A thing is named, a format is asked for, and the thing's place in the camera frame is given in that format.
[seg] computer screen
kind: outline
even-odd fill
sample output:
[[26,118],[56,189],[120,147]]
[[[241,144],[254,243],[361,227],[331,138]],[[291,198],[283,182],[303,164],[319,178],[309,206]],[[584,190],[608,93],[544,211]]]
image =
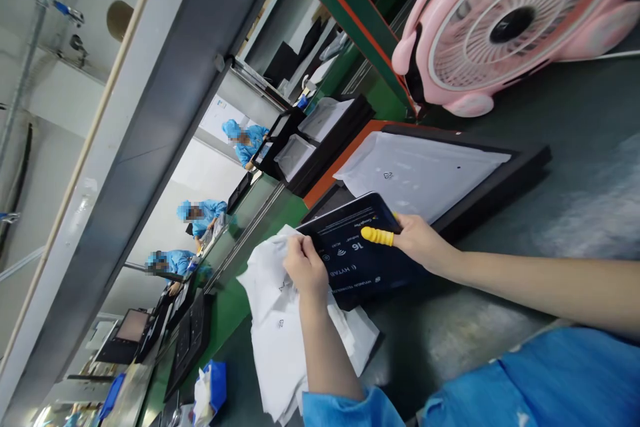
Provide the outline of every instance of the computer screen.
[[148,320],[149,314],[146,312],[129,309],[115,337],[121,340],[140,342]]

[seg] hand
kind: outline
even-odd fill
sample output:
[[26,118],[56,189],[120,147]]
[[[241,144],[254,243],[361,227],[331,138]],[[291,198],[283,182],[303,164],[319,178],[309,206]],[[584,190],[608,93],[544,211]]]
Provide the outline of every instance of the hand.
[[420,216],[397,214],[402,232],[393,245],[434,274],[444,274],[458,265],[462,252],[439,236]]
[[285,269],[300,292],[300,298],[327,303],[329,275],[315,251],[311,237],[292,236],[288,241]]
[[181,287],[182,284],[180,282],[174,282],[173,284],[171,284],[171,287],[169,287],[169,296],[176,296],[178,292],[180,292]]

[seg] white foam sheet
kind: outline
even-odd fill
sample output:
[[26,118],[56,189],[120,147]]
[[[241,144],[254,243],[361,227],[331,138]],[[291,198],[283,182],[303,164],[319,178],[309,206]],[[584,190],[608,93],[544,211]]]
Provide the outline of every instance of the white foam sheet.
[[300,123],[298,130],[314,141],[322,142],[351,104],[353,99],[338,102],[330,97],[323,97],[313,112]]
[[[287,239],[296,231],[284,226],[251,253],[238,280],[247,291],[253,316],[251,340],[263,409],[282,426],[308,391],[299,295],[283,267]],[[379,331],[361,308],[343,312],[330,292],[327,310],[349,359],[360,376]]]
[[392,211],[428,223],[456,205],[511,158],[417,137],[374,132],[333,177],[360,197],[379,193]]
[[262,407],[276,422],[307,373],[297,302],[284,312],[272,310],[261,324],[254,324],[251,341]]
[[283,292],[289,276],[282,262],[287,255],[287,239],[294,234],[297,231],[285,225],[277,235],[256,246],[247,261],[247,270],[238,276],[247,291],[254,324],[263,321]]
[[298,134],[289,137],[287,144],[274,158],[285,175],[287,182],[291,182],[291,179],[302,169],[302,166],[313,154],[313,151],[315,151],[315,147]]

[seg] worker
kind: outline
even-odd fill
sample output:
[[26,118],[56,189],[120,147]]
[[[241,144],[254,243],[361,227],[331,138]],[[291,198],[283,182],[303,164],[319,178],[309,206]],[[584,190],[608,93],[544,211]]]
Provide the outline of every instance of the worker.
[[[461,252],[418,216],[399,222],[389,248],[433,274],[584,326],[540,334],[447,382],[428,399],[422,425],[640,425],[638,262]],[[354,373],[327,312],[327,270],[311,238],[291,237],[288,249],[307,361],[306,427],[404,427],[385,394],[363,388]]]
[[[253,157],[260,149],[262,141],[269,135],[269,129],[259,125],[252,125],[246,129],[241,129],[236,121],[229,119],[222,124],[222,130],[225,131],[229,142],[235,145],[235,154],[240,159],[242,167],[250,171],[253,169]],[[267,150],[263,149],[263,156],[267,154]]]
[[[156,250],[149,255],[149,258],[147,259],[147,268],[149,270],[171,272],[173,274],[185,276],[187,268],[189,267],[189,262],[193,256],[195,256],[195,254],[189,250],[168,250],[167,252]],[[180,292],[180,288],[182,287],[181,282],[167,282],[171,283],[171,286],[169,287],[170,296],[173,297]]]
[[80,420],[80,406],[78,404],[74,404],[73,409],[71,411],[71,415],[67,419],[64,427],[77,427],[79,420]]
[[200,203],[192,204],[184,201],[178,206],[177,214],[183,222],[191,222],[193,225],[193,238],[195,239],[196,251],[202,247],[201,239],[208,230],[213,230],[216,221],[221,214],[227,212],[227,203],[224,201],[214,201],[207,199]]

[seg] tablet screen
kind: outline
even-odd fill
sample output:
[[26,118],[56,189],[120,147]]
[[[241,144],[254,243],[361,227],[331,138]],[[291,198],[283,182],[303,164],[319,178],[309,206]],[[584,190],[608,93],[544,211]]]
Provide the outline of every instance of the tablet screen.
[[395,247],[364,240],[364,226],[400,233],[389,207],[368,193],[298,227],[309,235],[329,273],[329,286],[341,308],[424,277],[425,269]]

